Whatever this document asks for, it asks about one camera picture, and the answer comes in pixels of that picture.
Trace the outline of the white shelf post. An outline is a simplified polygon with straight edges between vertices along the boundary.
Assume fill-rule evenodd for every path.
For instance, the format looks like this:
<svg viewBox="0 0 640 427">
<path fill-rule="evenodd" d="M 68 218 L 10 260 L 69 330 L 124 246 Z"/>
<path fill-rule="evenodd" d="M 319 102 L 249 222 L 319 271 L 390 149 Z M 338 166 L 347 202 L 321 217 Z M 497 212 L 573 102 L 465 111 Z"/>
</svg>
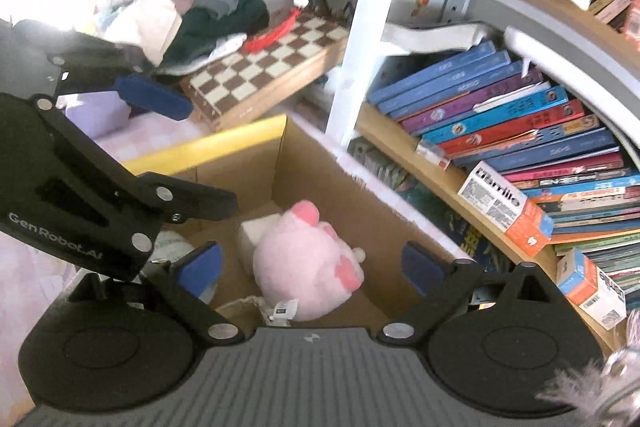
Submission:
<svg viewBox="0 0 640 427">
<path fill-rule="evenodd" d="M 360 106 L 380 64 L 382 35 L 393 0 L 357 0 L 343 63 L 328 83 L 334 98 L 326 135 L 346 147 L 356 128 Z"/>
</svg>

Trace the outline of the clear packing tape roll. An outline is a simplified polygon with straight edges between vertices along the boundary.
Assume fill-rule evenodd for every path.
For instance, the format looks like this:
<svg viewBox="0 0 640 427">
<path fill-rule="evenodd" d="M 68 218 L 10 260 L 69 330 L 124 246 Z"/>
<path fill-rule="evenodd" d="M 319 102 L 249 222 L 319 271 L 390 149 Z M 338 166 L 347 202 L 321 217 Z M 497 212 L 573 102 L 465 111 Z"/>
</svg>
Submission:
<svg viewBox="0 0 640 427">
<path fill-rule="evenodd" d="M 214 298 L 224 253 L 219 244 L 194 247 L 182 235 L 163 231 L 155 239 L 151 261 L 169 261 L 179 286 L 208 305 Z"/>
</svg>

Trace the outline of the wooden chess board box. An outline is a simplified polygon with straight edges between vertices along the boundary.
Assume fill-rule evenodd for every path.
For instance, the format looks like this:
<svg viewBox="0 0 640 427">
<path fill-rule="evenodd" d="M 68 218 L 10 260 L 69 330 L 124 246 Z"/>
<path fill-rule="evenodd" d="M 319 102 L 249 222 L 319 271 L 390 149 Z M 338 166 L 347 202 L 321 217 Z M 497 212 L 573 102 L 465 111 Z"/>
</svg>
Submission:
<svg viewBox="0 0 640 427">
<path fill-rule="evenodd" d="M 196 113 L 215 132 L 249 124 L 340 65 L 348 30 L 312 14 L 301 15 L 292 30 L 257 53 L 235 52 L 180 87 Z"/>
</svg>

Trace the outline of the pink plush pig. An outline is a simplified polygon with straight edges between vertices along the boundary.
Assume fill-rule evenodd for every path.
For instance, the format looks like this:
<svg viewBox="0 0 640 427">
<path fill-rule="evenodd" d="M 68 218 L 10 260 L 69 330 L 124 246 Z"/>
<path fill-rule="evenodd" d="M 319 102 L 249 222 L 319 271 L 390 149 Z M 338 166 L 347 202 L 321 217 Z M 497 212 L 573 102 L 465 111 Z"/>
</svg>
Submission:
<svg viewBox="0 0 640 427">
<path fill-rule="evenodd" d="M 365 257 L 320 219 L 313 202 L 301 200 L 262 236 L 253 259 L 254 279 L 277 319 L 316 321 L 362 286 Z"/>
</svg>

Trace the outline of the cream wrist watch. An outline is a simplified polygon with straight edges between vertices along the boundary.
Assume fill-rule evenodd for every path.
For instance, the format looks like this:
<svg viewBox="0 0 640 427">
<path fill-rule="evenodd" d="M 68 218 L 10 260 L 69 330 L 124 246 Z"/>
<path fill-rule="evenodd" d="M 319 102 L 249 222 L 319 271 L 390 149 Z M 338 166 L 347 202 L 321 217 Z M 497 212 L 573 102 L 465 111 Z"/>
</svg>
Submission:
<svg viewBox="0 0 640 427">
<path fill-rule="evenodd" d="M 262 297 L 235 299 L 216 308 L 215 311 L 242 329 L 254 329 L 271 323 L 272 308 Z"/>
</svg>

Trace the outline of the row of leaning books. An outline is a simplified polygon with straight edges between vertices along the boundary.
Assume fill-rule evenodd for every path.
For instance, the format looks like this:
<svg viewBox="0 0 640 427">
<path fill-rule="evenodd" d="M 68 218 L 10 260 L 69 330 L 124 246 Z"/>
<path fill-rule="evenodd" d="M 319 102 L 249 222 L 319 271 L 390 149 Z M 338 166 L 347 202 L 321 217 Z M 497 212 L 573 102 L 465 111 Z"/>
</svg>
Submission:
<svg viewBox="0 0 640 427">
<path fill-rule="evenodd" d="M 361 133 L 506 251 L 530 258 L 458 194 L 485 161 L 553 221 L 550 243 L 588 251 L 639 237 L 639 163 L 577 93 L 498 44 L 410 56 L 368 93 Z"/>
</svg>

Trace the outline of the red tassel ornament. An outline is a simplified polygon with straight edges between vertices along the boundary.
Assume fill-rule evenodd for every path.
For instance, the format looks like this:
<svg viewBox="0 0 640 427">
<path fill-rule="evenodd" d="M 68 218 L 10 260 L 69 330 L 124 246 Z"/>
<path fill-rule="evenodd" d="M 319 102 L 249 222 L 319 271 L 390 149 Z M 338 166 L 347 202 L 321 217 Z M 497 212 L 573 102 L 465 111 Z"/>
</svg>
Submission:
<svg viewBox="0 0 640 427">
<path fill-rule="evenodd" d="M 247 39 L 243 43 L 241 51 L 245 54 L 256 54 L 272 46 L 273 43 L 276 43 L 293 29 L 297 17 L 304 12 L 308 4 L 309 0 L 293 0 L 293 7 L 282 23 L 275 28 L 267 30 L 260 36 Z"/>
</svg>

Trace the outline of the orange white medicine box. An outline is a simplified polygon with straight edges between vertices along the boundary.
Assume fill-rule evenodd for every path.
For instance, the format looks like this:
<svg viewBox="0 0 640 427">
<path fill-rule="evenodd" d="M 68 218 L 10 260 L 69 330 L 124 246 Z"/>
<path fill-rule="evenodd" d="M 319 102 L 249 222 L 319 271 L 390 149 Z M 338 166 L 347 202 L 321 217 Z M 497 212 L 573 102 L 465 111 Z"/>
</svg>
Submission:
<svg viewBox="0 0 640 427">
<path fill-rule="evenodd" d="M 458 194 L 526 256 L 535 257 L 550 243 L 552 219 L 487 162 L 470 171 Z"/>
</svg>

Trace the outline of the yellow cardboard box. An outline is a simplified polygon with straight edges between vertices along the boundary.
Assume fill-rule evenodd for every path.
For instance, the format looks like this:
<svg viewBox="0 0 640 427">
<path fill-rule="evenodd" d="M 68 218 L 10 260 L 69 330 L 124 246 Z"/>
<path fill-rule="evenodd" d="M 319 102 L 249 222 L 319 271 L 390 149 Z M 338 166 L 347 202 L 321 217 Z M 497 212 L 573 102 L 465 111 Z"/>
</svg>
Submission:
<svg viewBox="0 0 640 427">
<path fill-rule="evenodd" d="M 157 172 L 235 193 L 239 210 L 220 222 L 194 220 L 176 232 L 192 245 L 209 241 L 224 252 L 222 274 L 209 306 L 257 297 L 260 289 L 241 261 L 243 222 L 293 210 L 304 223 L 328 227 L 331 235 L 364 251 L 364 281 L 352 298 L 314 321 L 317 327 L 377 329 L 419 298 L 401 273 L 402 248 L 424 246 L 444 260 L 462 250 L 408 202 L 378 181 L 322 132 L 292 117 L 206 136 L 126 161 L 135 173 Z"/>
</svg>

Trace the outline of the pile of clothes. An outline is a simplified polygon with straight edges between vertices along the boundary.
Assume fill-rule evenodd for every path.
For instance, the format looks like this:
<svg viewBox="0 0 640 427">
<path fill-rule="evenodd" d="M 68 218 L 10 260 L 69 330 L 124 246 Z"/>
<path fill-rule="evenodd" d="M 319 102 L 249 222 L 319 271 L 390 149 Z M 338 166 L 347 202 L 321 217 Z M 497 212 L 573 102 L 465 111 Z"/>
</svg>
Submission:
<svg viewBox="0 0 640 427">
<path fill-rule="evenodd" d="M 236 51 L 269 22 L 264 0 L 136 0 L 100 36 L 142 49 L 153 72 L 183 76 Z"/>
</svg>

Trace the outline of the white power adapter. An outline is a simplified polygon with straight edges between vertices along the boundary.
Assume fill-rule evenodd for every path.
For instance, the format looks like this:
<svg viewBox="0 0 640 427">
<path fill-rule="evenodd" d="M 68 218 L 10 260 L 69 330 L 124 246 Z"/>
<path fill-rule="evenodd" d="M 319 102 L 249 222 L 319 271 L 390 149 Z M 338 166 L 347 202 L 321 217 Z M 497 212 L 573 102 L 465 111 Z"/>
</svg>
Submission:
<svg viewBox="0 0 640 427">
<path fill-rule="evenodd" d="M 254 277 L 253 259 L 262 236 L 272 230 L 280 220 L 280 213 L 243 221 L 236 236 L 236 253 L 243 271 L 248 277 Z"/>
</svg>

